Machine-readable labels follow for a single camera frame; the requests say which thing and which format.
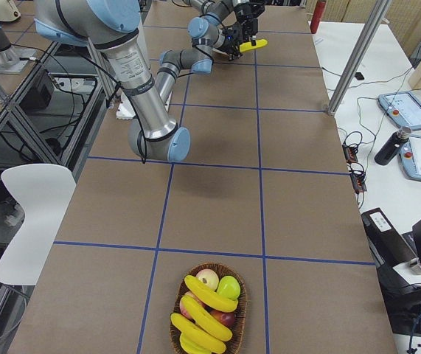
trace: white chair backrest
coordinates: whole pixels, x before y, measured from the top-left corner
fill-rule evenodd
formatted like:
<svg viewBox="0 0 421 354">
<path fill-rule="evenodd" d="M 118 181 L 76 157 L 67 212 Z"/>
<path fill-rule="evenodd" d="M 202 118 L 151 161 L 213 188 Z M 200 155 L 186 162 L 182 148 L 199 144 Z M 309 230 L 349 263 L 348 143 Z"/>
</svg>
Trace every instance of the white chair backrest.
<svg viewBox="0 0 421 354">
<path fill-rule="evenodd" d="M 0 259 L 0 282 L 36 285 L 76 183 L 71 171 L 57 164 L 25 164 L 1 178 L 25 220 Z"/>
</svg>

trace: yellow banana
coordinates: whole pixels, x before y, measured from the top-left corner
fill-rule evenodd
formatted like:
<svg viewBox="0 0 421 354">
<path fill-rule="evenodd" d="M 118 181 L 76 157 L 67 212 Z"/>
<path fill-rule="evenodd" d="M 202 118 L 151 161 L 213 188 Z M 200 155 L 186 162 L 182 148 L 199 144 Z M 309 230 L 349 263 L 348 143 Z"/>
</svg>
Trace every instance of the yellow banana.
<svg viewBox="0 0 421 354">
<path fill-rule="evenodd" d="M 238 306 L 238 300 L 227 299 L 215 293 L 211 288 L 192 275 L 186 275 L 184 282 L 199 300 L 215 310 L 233 312 Z"/>
<path fill-rule="evenodd" d="M 187 354 L 212 354 L 210 350 L 194 343 L 183 333 L 179 336 L 179 342 L 181 343 L 182 350 Z"/>
<path fill-rule="evenodd" d="M 182 297 L 182 305 L 189 315 L 195 320 L 197 325 L 201 326 L 209 335 L 214 336 L 221 341 L 229 341 L 232 339 L 233 333 L 215 319 L 205 308 L 200 306 L 195 299 L 184 295 Z"/>
<path fill-rule="evenodd" d="M 205 330 L 201 330 L 180 313 L 171 313 L 171 323 L 188 339 L 201 347 L 210 350 L 212 353 L 222 354 L 225 352 L 225 343 L 215 337 L 212 337 Z"/>
</svg>

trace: fire extinguisher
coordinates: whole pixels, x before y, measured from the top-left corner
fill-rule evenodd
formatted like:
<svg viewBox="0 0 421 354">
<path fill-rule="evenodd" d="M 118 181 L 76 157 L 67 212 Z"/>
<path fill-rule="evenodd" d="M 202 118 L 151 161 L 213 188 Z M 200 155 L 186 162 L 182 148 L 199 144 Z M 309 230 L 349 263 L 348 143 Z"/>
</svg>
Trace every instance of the fire extinguisher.
<svg viewBox="0 0 421 354">
<path fill-rule="evenodd" d="M 316 2 L 315 10 L 313 11 L 312 21 L 310 23 L 310 31 L 312 34 L 315 34 L 317 29 L 319 28 L 321 17 L 323 16 L 323 12 L 325 11 L 325 6 L 327 4 L 327 0 L 318 0 Z"/>
</svg>

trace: white desk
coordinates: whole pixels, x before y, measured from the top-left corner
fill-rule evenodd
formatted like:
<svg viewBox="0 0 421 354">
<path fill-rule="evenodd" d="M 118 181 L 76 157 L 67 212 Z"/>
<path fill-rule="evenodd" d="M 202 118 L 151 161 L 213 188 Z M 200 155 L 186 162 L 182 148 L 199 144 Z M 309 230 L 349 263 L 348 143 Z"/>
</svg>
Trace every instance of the white desk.
<svg viewBox="0 0 421 354">
<path fill-rule="evenodd" d="M 313 36 L 320 65 L 331 72 L 341 74 L 362 28 L 362 24 L 320 23 L 318 32 Z M 381 25 L 358 68 L 365 80 L 353 79 L 351 86 L 372 81 L 386 81 L 405 73 L 410 68 L 411 64 L 389 27 Z M 363 141 L 371 142 L 373 136 L 359 124 L 357 98 L 377 97 L 379 94 L 397 90 L 407 91 L 410 89 L 408 78 L 412 72 L 413 70 L 388 83 L 373 83 L 350 88 L 335 115 L 338 127 L 345 129 L 348 133 L 360 131 L 363 134 Z M 338 76 L 324 71 L 324 81 L 330 96 L 333 93 L 330 89 L 335 89 L 338 80 Z M 414 94 L 421 100 L 421 91 L 415 91 Z M 376 132 L 383 117 L 377 101 L 360 100 L 359 102 L 362 123 Z M 365 199 L 360 211 L 380 207 L 397 231 L 404 233 L 411 231 L 412 225 L 421 219 L 421 182 L 412 181 L 406 177 L 399 159 L 392 160 L 386 166 L 380 166 L 374 161 L 375 154 L 396 130 L 394 123 L 385 116 L 372 152 L 369 154 L 372 144 L 361 145 L 358 160 L 367 167 L 367 192 L 364 193 Z M 421 131 L 416 131 L 415 134 L 421 135 Z M 344 135 L 340 132 L 341 140 L 344 140 Z M 358 141 L 357 134 L 348 142 Z M 421 282 L 421 280 L 413 279 L 413 275 L 409 277 L 411 272 L 408 269 L 400 270 L 407 281 Z M 408 349 L 408 336 L 395 335 L 394 337 L 398 352 L 405 353 Z M 421 339 L 414 338 L 413 343 L 416 348 L 417 343 L 421 343 Z M 417 349 L 417 354 L 421 354 L 421 348 Z"/>
</svg>

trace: fruit basket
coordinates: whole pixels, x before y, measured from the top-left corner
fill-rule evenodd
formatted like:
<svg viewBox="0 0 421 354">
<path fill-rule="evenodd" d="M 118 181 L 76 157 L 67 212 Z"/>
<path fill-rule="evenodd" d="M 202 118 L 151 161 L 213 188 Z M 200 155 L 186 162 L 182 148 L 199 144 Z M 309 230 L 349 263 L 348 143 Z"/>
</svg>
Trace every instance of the fruit basket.
<svg viewBox="0 0 421 354">
<path fill-rule="evenodd" d="M 248 304 L 245 283 L 243 282 L 242 277 L 237 272 L 227 267 L 226 265 L 223 265 L 220 263 L 204 263 L 204 264 L 197 265 L 185 275 L 190 274 L 190 275 L 195 276 L 199 271 L 206 268 L 212 269 L 215 273 L 217 273 L 219 278 L 222 278 L 226 275 L 230 275 L 234 277 L 240 284 L 241 293 L 240 293 L 240 296 L 238 297 L 237 308 L 234 311 L 236 320 L 231 327 L 233 336 L 232 336 L 232 339 L 226 342 L 226 351 L 224 353 L 224 354 L 237 354 L 240 351 L 241 344 L 243 341 L 243 330 L 245 327 L 245 320 L 246 320 L 246 305 Z M 177 297 L 175 299 L 175 304 L 174 304 L 174 309 L 173 309 L 174 313 L 180 313 L 179 302 L 181 301 L 181 297 L 188 290 L 189 289 L 184 283 L 184 280 L 182 280 L 181 284 L 179 285 Z M 170 338 L 174 347 L 174 351 L 177 354 L 186 354 L 186 352 L 181 348 L 181 344 L 179 342 L 180 335 L 181 335 L 181 332 L 176 327 L 174 327 L 173 324 L 171 324 L 170 325 Z"/>
</svg>

